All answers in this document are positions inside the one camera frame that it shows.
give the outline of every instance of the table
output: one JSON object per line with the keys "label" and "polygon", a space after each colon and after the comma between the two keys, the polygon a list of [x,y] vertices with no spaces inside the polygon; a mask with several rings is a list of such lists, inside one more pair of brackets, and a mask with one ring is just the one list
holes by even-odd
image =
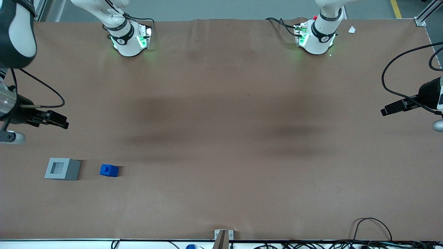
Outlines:
{"label": "table", "polygon": [[[339,32],[313,56],[264,20],[159,22],[151,50],[125,58],[99,23],[36,23],[27,70],[65,97],[70,127],[10,127],[28,141],[0,145],[0,237],[344,239],[375,217],[394,240],[441,240],[438,117],[380,113],[400,99],[384,66],[429,44],[426,31],[398,19]],[[440,76],[431,54],[399,59],[387,84],[416,94]],[[36,104],[58,103],[18,81]],[[78,180],[44,179],[50,157],[81,160]],[[102,163],[120,176],[99,175]],[[367,222],[357,238],[386,232]]]}

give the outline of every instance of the blue block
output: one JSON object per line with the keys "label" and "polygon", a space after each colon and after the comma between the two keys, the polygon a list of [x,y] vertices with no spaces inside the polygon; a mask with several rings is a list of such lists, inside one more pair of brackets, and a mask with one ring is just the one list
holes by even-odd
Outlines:
{"label": "blue block", "polygon": [[117,177],[118,167],[111,164],[102,164],[100,168],[100,174],[104,176]]}

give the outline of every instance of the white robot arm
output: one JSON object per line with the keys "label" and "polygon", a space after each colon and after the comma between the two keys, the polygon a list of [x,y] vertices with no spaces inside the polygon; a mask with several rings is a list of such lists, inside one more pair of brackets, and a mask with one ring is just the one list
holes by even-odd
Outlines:
{"label": "white robot arm", "polygon": [[114,47],[123,56],[135,56],[148,48],[152,34],[151,27],[130,20],[121,9],[130,0],[71,0],[71,2],[97,17],[111,34]]}
{"label": "white robot arm", "polygon": [[311,54],[325,53],[335,38],[337,28],[343,20],[342,7],[361,0],[315,0],[320,7],[317,19],[308,20],[295,28],[295,42]]}

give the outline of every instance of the gray cube with hole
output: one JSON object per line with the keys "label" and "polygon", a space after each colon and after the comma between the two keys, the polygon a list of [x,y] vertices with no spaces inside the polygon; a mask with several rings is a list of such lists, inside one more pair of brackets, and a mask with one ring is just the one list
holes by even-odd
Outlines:
{"label": "gray cube with hole", "polygon": [[45,178],[54,180],[77,180],[80,161],[71,158],[50,158]]}

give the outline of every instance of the wires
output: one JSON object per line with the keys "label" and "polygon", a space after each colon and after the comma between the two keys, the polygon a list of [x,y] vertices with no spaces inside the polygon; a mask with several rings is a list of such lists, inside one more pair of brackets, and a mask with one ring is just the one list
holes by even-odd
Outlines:
{"label": "wires", "polygon": [[119,240],[114,240],[111,243],[111,249],[116,249],[118,247],[118,244],[120,244]]}
{"label": "wires", "polygon": [[254,248],[254,249],[261,249],[261,248],[264,248],[264,247],[266,247],[266,249],[269,249],[269,248],[272,248],[272,249],[278,249],[278,248],[276,248],[276,247],[273,246],[273,245],[269,245],[268,243],[265,243],[264,245],[260,245],[260,246]]}
{"label": "wires", "polygon": [[14,69],[11,68],[11,74],[12,74],[12,79],[14,79],[14,87],[16,88],[16,98],[18,97],[18,92],[17,92],[17,77],[16,77],[16,73],[14,72]]}
{"label": "wires", "polygon": [[376,218],[369,217],[369,218],[364,218],[357,223],[357,226],[355,227],[354,237],[352,238],[352,242],[350,244],[350,249],[352,249],[352,245],[355,243],[355,238],[357,237],[358,227],[359,227],[360,223],[362,223],[365,220],[375,220],[375,221],[379,222],[380,224],[382,224],[389,233],[389,241],[392,241],[392,234],[391,234],[391,231],[389,230],[389,228],[380,220],[377,220]]}
{"label": "wires", "polygon": [[295,33],[292,33],[292,32],[289,30],[289,28],[294,28],[294,26],[291,26],[291,25],[286,24],[286,23],[283,21],[282,18],[280,18],[280,20],[277,20],[277,19],[275,19],[275,18],[273,18],[273,17],[268,17],[268,18],[266,18],[265,20],[275,21],[275,22],[277,22],[278,24],[282,25],[284,28],[286,28],[286,30],[287,30],[291,35],[296,36],[296,37],[302,37],[301,35],[297,35],[297,34],[295,34]]}
{"label": "wires", "polygon": [[[38,79],[37,77],[35,77],[34,75],[28,73],[27,71],[25,71],[24,69],[20,69],[20,71],[24,72],[25,74],[27,74],[29,77],[33,78],[34,80],[38,81],[40,84],[44,85],[45,87],[49,88],[51,91],[53,91],[57,96],[60,97],[60,99],[62,100],[62,103],[60,105],[23,105],[23,108],[58,108],[58,107],[62,107],[65,105],[65,99],[63,98],[63,96],[61,94],[59,94],[54,88],[52,88],[50,85],[44,83],[43,81],[41,81],[40,79]],[[14,78],[14,82],[16,83],[16,79],[15,79],[15,75],[14,75],[14,70],[11,69],[12,72],[12,76]]]}
{"label": "wires", "polygon": [[[384,88],[386,91],[388,91],[388,92],[390,92],[390,93],[392,93],[392,94],[395,94],[395,95],[397,95],[397,96],[400,96],[400,97],[406,98],[406,99],[408,99],[408,100],[414,102],[414,103],[415,103],[416,105],[418,105],[419,107],[421,107],[421,108],[427,110],[428,112],[431,112],[431,113],[436,114],[436,115],[442,115],[442,113],[441,113],[440,111],[434,111],[434,110],[430,109],[429,107],[424,106],[424,105],[418,103],[417,101],[415,101],[414,99],[412,99],[412,98],[409,97],[409,96],[406,96],[406,95],[404,95],[404,94],[401,94],[401,93],[398,93],[398,92],[394,92],[394,91],[392,91],[392,90],[389,89],[389,88],[386,86],[386,84],[385,84],[385,73],[386,73],[386,71],[388,70],[389,66],[391,66],[391,64],[392,64],[395,60],[397,60],[398,58],[402,57],[402,56],[405,55],[405,54],[408,54],[408,53],[411,53],[411,52],[414,52],[414,51],[417,51],[417,50],[420,50],[420,49],[424,49],[424,48],[427,48],[427,47],[437,46],[437,45],[443,45],[443,42],[432,43],[432,44],[429,44],[429,45],[424,45],[424,46],[421,46],[421,47],[416,47],[416,48],[410,49],[410,50],[408,50],[408,51],[406,51],[406,52],[403,52],[403,53],[397,55],[394,59],[392,59],[392,60],[386,65],[385,69],[383,70],[383,73],[381,74],[381,84],[383,85],[383,88]],[[437,53],[440,52],[441,50],[442,50],[441,48],[438,49],[438,50],[437,50],[437,51],[431,56],[431,58],[429,59],[429,67],[430,67],[431,69],[433,69],[433,70],[436,70],[436,71],[442,71],[442,70],[439,70],[439,69],[437,69],[437,68],[434,69],[434,67],[431,65],[431,62],[432,62],[432,59],[433,59],[433,58],[437,55]]]}
{"label": "wires", "polygon": [[138,18],[138,17],[134,17],[129,15],[128,13],[123,12],[122,10],[118,9],[112,2],[111,0],[105,0],[105,2],[116,12],[120,13],[124,18],[128,19],[128,20],[150,20],[152,21],[152,25],[154,26],[154,19],[152,18]]}
{"label": "wires", "polygon": [[429,59],[429,62],[428,62],[429,68],[431,68],[431,69],[434,70],[434,71],[443,71],[443,69],[441,69],[441,68],[435,68],[435,67],[432,65],[432,60],[434,59],[435,56],[437,56],[437,54],[438,54],[441,50],[443,50],[443,47],[441,47],[441,48],[439,48],[437,51],[435,51],[435,53],[434,53],[434,54],[431,56],[431,58]]}
{"label": "wires", "polygon": [[180,249],[179,246],[177,246],[176,244],[174,244],[172,241],[168,241],[169,243],[173,244],[175,246],[175,248]]}

